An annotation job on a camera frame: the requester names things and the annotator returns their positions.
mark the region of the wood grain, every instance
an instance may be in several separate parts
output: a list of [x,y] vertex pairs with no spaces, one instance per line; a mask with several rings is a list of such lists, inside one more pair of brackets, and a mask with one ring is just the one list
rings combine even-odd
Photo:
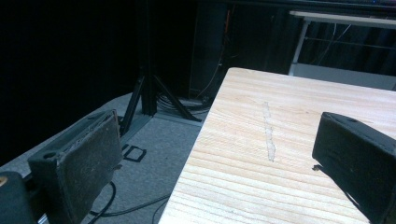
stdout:
[[230,69],[160,223],[368,223],[312,170],[323,111],[396,138],[394,91]]

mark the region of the floor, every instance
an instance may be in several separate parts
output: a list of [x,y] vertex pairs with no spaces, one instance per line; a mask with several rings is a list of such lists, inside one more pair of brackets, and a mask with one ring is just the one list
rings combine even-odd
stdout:
[[[119,116],[123,116],[129,99],[130,94],[121,96],[92,113],[114,108],[117,109]],[[139,115],[140,106],[136,111],[136,114]],[[205,119],[206,114],[199,114],[197,117]],[[189,157],[201,126],[202,122],[191,122],[174,115],[165,115],[160,110],[134,136],[128,139],[121,138],[123,145],[128,144],[145,149],[147,154],[141,162],[121,162],[121,169],[116,171],[113,177],[117,194],[108,212],[125,210],[169,195]],[[26,162],[27,158],[59,134],[61,133],[0,167],[0,172],[7,170],[27,175],[30,172]],[[139,150],[134,150],[130,157],[137,158],[139,154]],[[109,185],[104,187],[93,204],[92,210],[100,211],[110,199],[111,193],[112,188]],[[95,223],[158,223],[164,209],[164,203],[166,203],[166,199],[122,216],[101,217]],[[93,216],[87,215],[82,223],[89,223],[92,218]]]

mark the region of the tripod leg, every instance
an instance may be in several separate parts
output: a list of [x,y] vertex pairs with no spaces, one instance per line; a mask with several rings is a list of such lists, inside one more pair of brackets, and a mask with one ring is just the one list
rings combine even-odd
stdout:
[[157,112],[157,92],[152,77],[155,70],[153,6],[155,6],[155,0],[135,0],[139,75],[145,77],[145,85],[141,94],[142,108],[143,114],[149,116],[154,116]]
[[123,136],[128,132],[131,126],[132,119],[134,118],[134,112],[136,111],[137,103],[139,103],[139,97],[142,93],[143,87],[145,86],[145,77],[141,77],[137,80],[134,87],[134,93],[132,93],[131,100],[129,101],[128,107],[125,112],[125,116],[120,124],[120,135]]
[[163,82],[160,80],[159,77],[154,76],[154,81],[155,84],[163,91],[163,93],[166,95],[166,97],[172,102],[172,104],[175,106],[177,111],[181,114],[183,119],[189,119],[189,120],[194,120],[194,121],[201,121],[200,119],[196,118],[193,116],[190,111],[187,110],[187,108],[172,94],[172,92],[169,91],[169,89],[163,84]]

